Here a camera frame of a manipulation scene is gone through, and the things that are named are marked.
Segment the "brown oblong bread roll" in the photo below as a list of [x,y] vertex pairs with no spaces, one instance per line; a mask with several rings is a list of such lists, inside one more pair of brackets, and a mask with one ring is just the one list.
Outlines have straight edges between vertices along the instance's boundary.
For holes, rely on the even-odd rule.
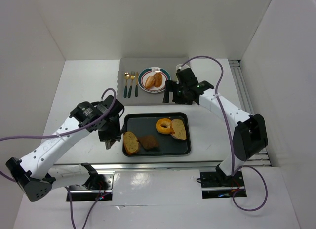
[[157,88],[160,87],[162,85],[162,74],[155,73],[153,77],[155,80],[154,87],[157,87]]

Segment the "orange round bun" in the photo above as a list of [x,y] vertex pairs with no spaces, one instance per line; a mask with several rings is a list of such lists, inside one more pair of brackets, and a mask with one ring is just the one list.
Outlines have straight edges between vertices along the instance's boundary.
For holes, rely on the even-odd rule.
[[146,82],[145,82],[145,88],[146,89],[150,89],[154,86],[155,84],[155,78],[153,76],[149,76],[147,79],[146,79]]

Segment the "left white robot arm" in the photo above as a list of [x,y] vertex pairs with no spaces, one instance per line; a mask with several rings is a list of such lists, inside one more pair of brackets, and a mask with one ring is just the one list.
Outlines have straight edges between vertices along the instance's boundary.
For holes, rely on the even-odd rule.
[[105,189],[106,178],[89,163],[55,168],[54,164],[77,142],[97,131],[99,140],[109,149],[121,140],[120,112],[124,105],[109,95],[98,102],[82,102],[51,135],[31,153],[6,162],[13,180],[29,201],[45,197],[51,190],[82,185],[89,190]]

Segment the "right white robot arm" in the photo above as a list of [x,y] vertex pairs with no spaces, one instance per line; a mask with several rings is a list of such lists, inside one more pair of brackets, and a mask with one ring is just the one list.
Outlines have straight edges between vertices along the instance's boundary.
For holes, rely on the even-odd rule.
[[206,108],[224,121],[228,128],[231,155],[222,161],[216,171],[228,177],[242,167],[253,155],[268,145],[264,118],[243,111],[221,94],[207,81],[198,82],[191,68],[178,69],[177,81],[167,80],[163,102],[169,102],[169,93],[176,104],[193,102]]

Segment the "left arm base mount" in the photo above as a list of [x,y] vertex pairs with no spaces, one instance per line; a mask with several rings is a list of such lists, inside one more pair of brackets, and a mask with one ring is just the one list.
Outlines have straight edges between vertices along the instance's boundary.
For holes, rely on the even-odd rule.
[[114,172],[105,172],[103,178],[93,186],[71,185],[69,190],[73,202],[112,201]]

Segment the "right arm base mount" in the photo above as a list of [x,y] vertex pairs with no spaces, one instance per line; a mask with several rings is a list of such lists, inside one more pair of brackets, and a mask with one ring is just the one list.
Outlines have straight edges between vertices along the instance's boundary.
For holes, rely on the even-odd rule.
[[232,198],[235,192],[236,197],[247,197],[241,171],[225,179],[215,171],[200,172],[200,177],[196,181],[201,185],[203,199]]

